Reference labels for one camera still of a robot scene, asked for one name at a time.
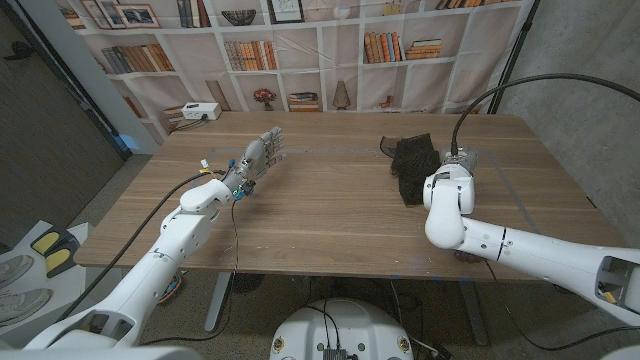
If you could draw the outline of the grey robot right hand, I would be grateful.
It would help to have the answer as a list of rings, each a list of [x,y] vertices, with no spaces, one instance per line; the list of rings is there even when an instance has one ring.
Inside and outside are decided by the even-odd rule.
[[[443,149],[439,157],[442,165],[458,164],[468,172],[472,172],[478,164],[478,153],[470,148],[459,148],[456,155],[450,149]]]

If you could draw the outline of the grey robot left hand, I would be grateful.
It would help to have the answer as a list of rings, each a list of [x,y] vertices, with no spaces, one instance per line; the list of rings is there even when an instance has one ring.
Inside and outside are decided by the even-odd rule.
[[[270,167],[286,157],[280,153],[283,148],[281,131],[279,126],[275,126],[252,141],[240,161],[232,165],[223,177],[222,182],[236,200],[249,196],[256,181],[264,176]]]

